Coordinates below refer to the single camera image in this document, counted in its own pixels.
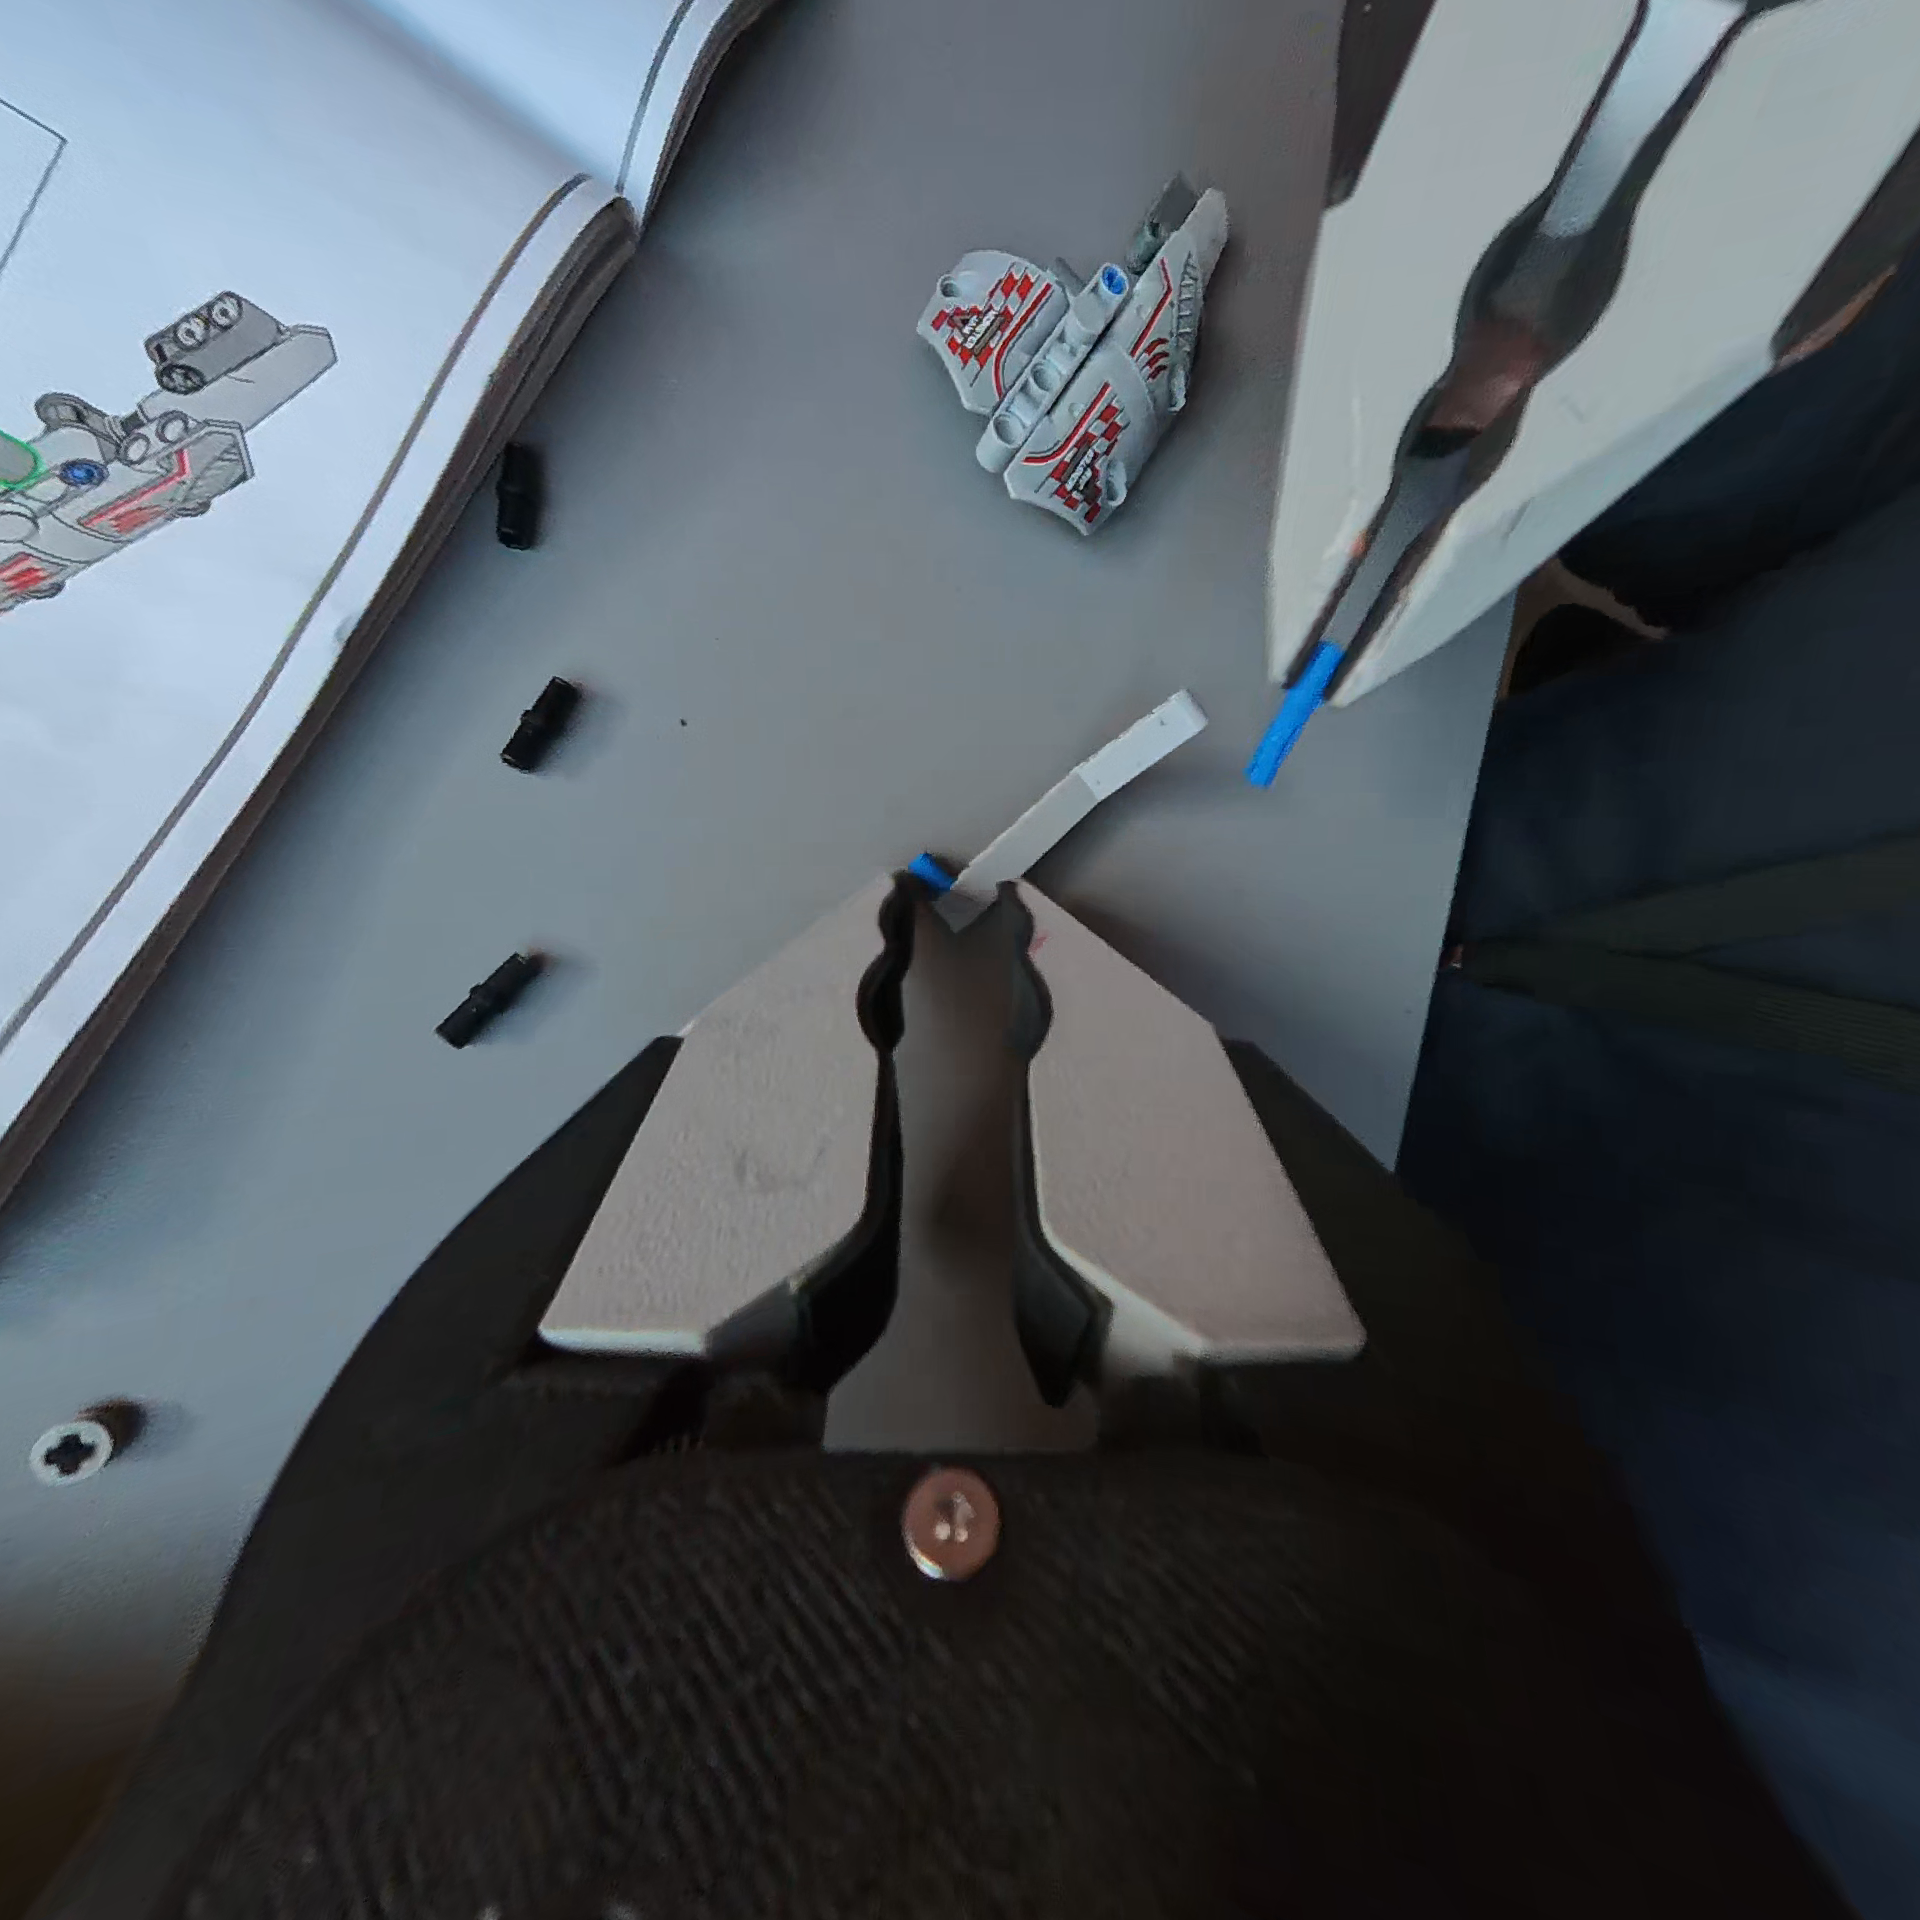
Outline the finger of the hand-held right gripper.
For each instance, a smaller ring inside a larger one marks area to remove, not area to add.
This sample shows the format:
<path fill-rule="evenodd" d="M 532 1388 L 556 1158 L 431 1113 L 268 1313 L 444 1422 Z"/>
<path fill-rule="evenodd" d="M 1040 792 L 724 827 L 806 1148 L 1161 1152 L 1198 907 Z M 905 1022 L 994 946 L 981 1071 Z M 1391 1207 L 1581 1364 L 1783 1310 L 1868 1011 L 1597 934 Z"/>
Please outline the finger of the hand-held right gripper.
<path fill-rule="evenodd" d="M 1638 6 L 1552 185 L 1487 249 L 1410 455 L 1452 479 L 1328 688 L 1468 628 L 1916 243 L 1917 6 Z"/>
<path fill-rule="evenodd" d="M 1351 646 L 1448 491 L 1410 455 L 1480 262 L 1562 168 L 1640 7 L 1349 3 L 1269 544 L 1269 678 Z"/>

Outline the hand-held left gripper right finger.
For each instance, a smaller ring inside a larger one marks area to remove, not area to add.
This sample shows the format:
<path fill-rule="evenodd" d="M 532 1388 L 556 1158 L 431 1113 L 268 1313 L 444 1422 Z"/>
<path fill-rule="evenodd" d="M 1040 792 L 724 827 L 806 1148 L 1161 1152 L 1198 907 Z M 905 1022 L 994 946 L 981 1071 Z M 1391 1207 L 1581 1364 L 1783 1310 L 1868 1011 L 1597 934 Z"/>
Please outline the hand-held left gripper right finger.
<path fill-rule="evenodd" d="M 1031 883 L 999 904 L 1015 1331 L 1042 1402 L 1358 1358 L 1359 1314 L 1210 1022 Z"/>

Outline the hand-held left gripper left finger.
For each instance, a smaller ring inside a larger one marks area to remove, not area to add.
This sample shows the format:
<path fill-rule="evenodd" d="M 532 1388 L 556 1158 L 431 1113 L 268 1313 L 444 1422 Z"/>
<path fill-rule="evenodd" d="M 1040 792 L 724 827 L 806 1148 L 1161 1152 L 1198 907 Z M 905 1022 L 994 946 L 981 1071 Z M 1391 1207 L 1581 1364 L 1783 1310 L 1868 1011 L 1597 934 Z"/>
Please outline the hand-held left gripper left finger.
<path fill-rule="evenodd" d="M 824 1396 L 898 1296 L 895 1049 L 924 891 L 882 875 L 710 1001 L 553 1294 L 566 1356 Z"/>

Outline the grey lego beam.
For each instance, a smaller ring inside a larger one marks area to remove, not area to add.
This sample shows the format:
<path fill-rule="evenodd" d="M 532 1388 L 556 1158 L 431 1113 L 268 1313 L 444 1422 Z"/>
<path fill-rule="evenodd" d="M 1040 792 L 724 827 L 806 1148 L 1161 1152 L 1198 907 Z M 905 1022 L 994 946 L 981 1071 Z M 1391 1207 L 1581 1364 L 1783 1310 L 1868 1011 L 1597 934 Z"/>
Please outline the grey lego beam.
<path fill-rule="evenodd" d="M 1076 762 L 983 850 L 973 852 L 972 863 L 958 872 L 950 895 L 932 902 L 932 912 L 952 934 L 969 928 L 991 910 L 1002 886 L 1028 875 L 1104 801 L 1153 771 L 1206 728 L 1206 713 L 1186 688 L 1167 696 L 1097 753 Z"/>

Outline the long blue lego pin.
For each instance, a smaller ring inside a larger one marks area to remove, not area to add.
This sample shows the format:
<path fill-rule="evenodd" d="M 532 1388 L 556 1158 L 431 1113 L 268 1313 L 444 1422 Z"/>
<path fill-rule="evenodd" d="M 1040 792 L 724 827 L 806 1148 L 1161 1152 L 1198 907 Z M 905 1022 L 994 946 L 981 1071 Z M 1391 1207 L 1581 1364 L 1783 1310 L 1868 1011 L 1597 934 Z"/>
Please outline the long blue lego pin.
<path fill-rule="evenodd" d="M 1308 662 L 1287 684 L 1280 706 L 1261 731 L 1242 778 L 1250 787 L 1269 788 L 1287 756 L 1296 750 L 1311 718 L 1320 712 L 1328 688 L 1343 666 L 1345 652 L 1329 641 L 1319 641 Z"/>

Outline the grey red lego assembly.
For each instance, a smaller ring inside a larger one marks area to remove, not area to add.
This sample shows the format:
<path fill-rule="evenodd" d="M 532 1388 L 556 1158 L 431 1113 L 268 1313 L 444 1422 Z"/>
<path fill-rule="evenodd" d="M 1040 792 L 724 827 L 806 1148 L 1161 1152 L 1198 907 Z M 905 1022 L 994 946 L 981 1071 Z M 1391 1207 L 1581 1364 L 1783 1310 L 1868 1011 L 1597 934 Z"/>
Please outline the grey red lego assembly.
<path fill-rule="evenodd" d="M 1124 505 L 1184 412 L 1216 263 L 1217 188 L 1174 176 L 1121 262 L 1078 280 L 1002 249 L 961 255 L 919 316 L 1007 499 L 1089 537 Z"/>

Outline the black lego axle pin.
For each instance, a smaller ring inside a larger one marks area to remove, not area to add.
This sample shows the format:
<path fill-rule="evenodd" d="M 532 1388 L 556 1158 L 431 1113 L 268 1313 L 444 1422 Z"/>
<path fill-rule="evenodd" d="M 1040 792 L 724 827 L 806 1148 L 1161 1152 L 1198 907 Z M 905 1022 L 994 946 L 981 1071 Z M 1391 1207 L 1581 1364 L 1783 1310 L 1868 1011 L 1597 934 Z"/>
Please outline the black lego axle pin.
<path fill-rule="evenodd" d="M 145 1424 L 149 1410 L 132 1400 L 94 1402 L 37 1436 L 26 1451 L 30 1474 L 39 1487 L 92 1480 L 130 1451 Z"/>

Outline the lego instruction booklet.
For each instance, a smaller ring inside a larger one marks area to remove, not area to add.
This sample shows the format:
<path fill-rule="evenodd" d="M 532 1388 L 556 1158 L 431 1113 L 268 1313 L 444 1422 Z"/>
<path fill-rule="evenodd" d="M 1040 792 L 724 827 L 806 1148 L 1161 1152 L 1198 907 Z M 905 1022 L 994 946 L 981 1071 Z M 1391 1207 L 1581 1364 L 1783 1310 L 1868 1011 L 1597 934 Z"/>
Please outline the lego instruction booklet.
<path fill-rule="evenodd" d="M 5 1194 L 766 10 L 5 6 Z"/>

